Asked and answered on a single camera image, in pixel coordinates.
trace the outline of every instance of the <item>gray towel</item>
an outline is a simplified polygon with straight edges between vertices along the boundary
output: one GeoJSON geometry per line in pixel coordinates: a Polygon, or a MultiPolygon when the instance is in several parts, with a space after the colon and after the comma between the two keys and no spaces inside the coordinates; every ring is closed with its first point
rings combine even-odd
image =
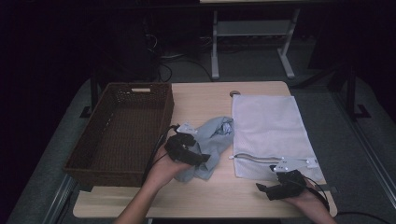
{"type": "Polygon", "coordinates": [[[210,158],[207,162],[178,174],[175,177],[178,181],[188,182],[194,176],[209,179],[219,163],[221,152],[233,143],[233,119],[231,118],[210,119],[197,128],[197,131],[197,134],[193,134],[197,142],[189,150],[198,154],[209,154],[210,158]]]}

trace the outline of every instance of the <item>wicker basket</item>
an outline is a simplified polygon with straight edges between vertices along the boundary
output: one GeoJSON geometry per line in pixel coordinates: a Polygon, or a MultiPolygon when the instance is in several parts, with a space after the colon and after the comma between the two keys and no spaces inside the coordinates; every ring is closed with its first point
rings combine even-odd
{"type": "Polygon", "coordinates": [[[87,186],[140,187],[174,104],[170,84],[108,84],[64,171],[87,186]]]}

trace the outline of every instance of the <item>hand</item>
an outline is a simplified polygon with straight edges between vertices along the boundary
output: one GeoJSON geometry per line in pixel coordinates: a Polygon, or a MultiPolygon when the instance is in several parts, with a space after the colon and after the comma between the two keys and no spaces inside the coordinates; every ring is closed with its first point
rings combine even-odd
{"type": "MultiPolygon", "coordinates": [[[[305,182],[307,187],[311,189],[314,188],[314,186],[308,180],[305,179],[305,182]]],[[[335,223],[335,220],[332,218],[320,199],[307,189],[305,189],[297,197],[286,198],[282,201],[296,206],[304,213],[304,215],[306,215],[315,223],[335,223]]]]}
{"type": "Polygon", "coordinates": [[[191,167],[184,162],[172,161],[163,145],[158,149],[154,157],[155,164],[148,173],[147,180],[144,185],[150,185],[156,189],[160,189],[168,184],[178,173],[191,167]]]}

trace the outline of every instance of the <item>gray carpet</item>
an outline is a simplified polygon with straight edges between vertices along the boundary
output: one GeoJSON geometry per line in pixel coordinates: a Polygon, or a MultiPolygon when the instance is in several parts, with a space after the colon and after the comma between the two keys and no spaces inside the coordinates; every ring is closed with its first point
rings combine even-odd
{"type": "MultiPolygon", "coordinates": [[[[259,48],[242,49],[235,53],[219,55],[220,79],[218,81],[266,81],[280,80],[289,85],[297,84],[317,71],[308,70],[310,53],[315,41],[294,41],[288,53],[296,78],[286,78],[277,57],[276,43],[264,42],[259,48]]],[[[210,72],[209,52],[201,54],[199,60],[181,58],[166,63],[172,69],[170,82],[208,82],[210,72]]],[[[162,67],[163,78],[170,70],[162,67]]],[[[303,117],[305,128],[318,156],[326,180],[333,187],[335,203],[339,211],[370,213],[388,222],[396,222],[395,208],[383,190],[360,141],[350,128],[350,121],[338,106],[337,97],[327,91],[327,78],[303,90],[291,90],[303,117]]],[[[369,86],[357,82],[357,104],[365,105],[370,119],[359,119],[378,157],[393,179],[396,179],[395,158],[396,127],[376,101],[369,86]]],[[[85,83],[69,106],[57,131],[53,135],[40,163],[26,186],[8,223],[40,223],[56,195],[64,174],[62,167],[78,140],[86,119],[79,115],[84,106],[90,105],[90,85],[85,83]]],[[[59,223],[111,223],[112,219],[81,219],[73,216],[72,210],[80,186],[73,189],[70,201],[65,203],[59,223]]],[[[380,223],[365,216],[340,216],[339,223],[380,223]]],[[[282,223],[310,223],[306,218],[283,219],[282,223]]]]}

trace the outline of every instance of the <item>wooden table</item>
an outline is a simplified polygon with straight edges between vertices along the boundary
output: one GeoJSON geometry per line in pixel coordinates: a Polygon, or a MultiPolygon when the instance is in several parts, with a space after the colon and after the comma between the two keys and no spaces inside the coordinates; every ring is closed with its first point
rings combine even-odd
{"type": "MultiPolygon", "coordinates": [[[[188,121],[199,127],[209,119],[231,117],[230,91],[241,94],[290,95],[284,82],[221,82],[172,84],[175,109],[172,124],[188,121]]],[[[278,183],[237,178],[234,175],[233,148],[227,148],[212,177],[204,181],[194,178],[189,183],[172,180],[160,190],[147,217],[300,217],[293,206],[269,201],[255,183],[273,186],[278,183]]],[[[117,217],[137,193],[138,188],[94,187],[81,191],[74,215],[76,217],[117,217]]],[[[326,192],[331,214],[337,210],[330,192],[326,192]]]]}

